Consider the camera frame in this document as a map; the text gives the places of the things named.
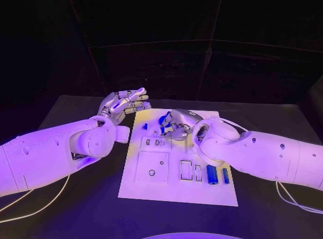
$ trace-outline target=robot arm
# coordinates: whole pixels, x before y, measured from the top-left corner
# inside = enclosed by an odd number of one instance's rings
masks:
[[[105,157],[113,142],[126,143],[125,114],[148,109],[145,90],[111,93],[98,115],[28,133],[0,146],[0,197],[53,183]]]
[[[255,177],[323,191],[323,146],[255,131],[239,134],[217,117],[191,128],[193,147],[207,164],[228,162]]]

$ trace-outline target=white cable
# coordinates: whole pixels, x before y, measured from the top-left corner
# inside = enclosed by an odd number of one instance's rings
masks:
[[[8,204],[2,209],[0,209],[0,212],[7,208],[10,207],[15,202],[18,202],[30,193],[31,193],[33,190],[30,190],[11,204]]]
[[[41,209],[38,209],[34,213],[27,214],[27,215],[21,216],[21,217],[2,220],[2,221],[0,221],[0,223],[5,223],[5,222],[14,221],[14,220],[17,220],[17,219],[27,218],[27,217],[33,216],[34,214],[37,214],[41,210],[44,210],[46,207],[53,203],[53,201],[54,201],[56,198],[59,197],[59,195],[60,195],[60,193],[62,193],[62,191],[63,191],[63,189],[64,189],[64,187],[66,187],[67,180],[69,180],[69,175],[67,175],[67,177],[66,177],[66,182],[64,182],[64,184],[63,184],[62,189],[59,190],[57,195],[54,196],[53,200],[44,205],[44,207],[43,207]]]
[[[230,125],[236,126],[238,128],[241,128],[245,132],[248,132],[248,129],[243,128],[241,125],[238,125],[236,123],[233,123],[232,121],[229,121],[228,119],[220,118],[222,121],[225,121],[226,123],[229,123]]]
[[[282,187],[282,189],[284,189],[284,191],[285,191],[285,193],[287,193],[290,199],[292,200],[292,203],[282,198],[282,196],[281,196],[281,194],[279,194],[279,191],[278,191],[278,184],[281,185],[281,187]],[[275,187],[277,187],[277,191],[278,191],[278,196],[281,197],[281,199],[282,199],[287,203],[290,203],[291,205],[300,207],[303,210],[308,211],[310,213],[323,214],[323,211],[321,211],[321,210],[314,209],[314,208],[310,208],[310,207],[307,207],[307,206],[303,206],[303,205],[300,205],[300,204],[295,202],[292,196],[290,195],[288,191],[285,190],[284,185],[282,185],[279,182],[275,182]]]

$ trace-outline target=gray table surface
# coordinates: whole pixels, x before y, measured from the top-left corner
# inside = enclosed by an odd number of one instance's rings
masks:
[[[95,115],[102,98],[60,96],[40,129]],[[154,108],[219,111],[246,129],[320,144],[295,105],[150,100]],[[121,125],[132,127],[134,114]],[[232,169],[238,207],[118,198],[128,144],[70,175],[49,208],[0,225],[0,238],[132,238],[174,232],[207,232],[239,238],[323,238],[323,215],[311,214],[278,197],[274,182]],[[38,210],[57,194],[64,179],[34,192],[0,214],[0,220]],[[285,185],[295,200],[323,210],[323,192]],[[0,198],[0,208],[21,194]]]

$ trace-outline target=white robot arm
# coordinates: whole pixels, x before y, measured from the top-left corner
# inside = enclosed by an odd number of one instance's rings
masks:
[[[239,134],[220,118],[202,119],[184,110],[173,110],[168,121],[177,129],[164,136],[178,140],[178,128],[183,136],[191,133],[194,150],[207,164],[228,162],[255,177],[323,191],[323,146],[255,131]]]
[[[98,115],[18,136],[0,146],[0,197],[43,187],[105,157],[126,143],[125,114],[150,109],[144,88],[111,93]]]

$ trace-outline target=white board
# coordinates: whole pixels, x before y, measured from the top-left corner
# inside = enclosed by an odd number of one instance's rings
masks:
[[[167,111],[137,112],[118,197],[236,207],[229,165],[216,168],[219,183],[209,185],[206,163],[193,152],[190,136],[184,141],[160,137],[158,118]],[[193,112],[204,119],[219,116],[212,111]],[[223,183],[222,168],[228,169],[229,184]]]

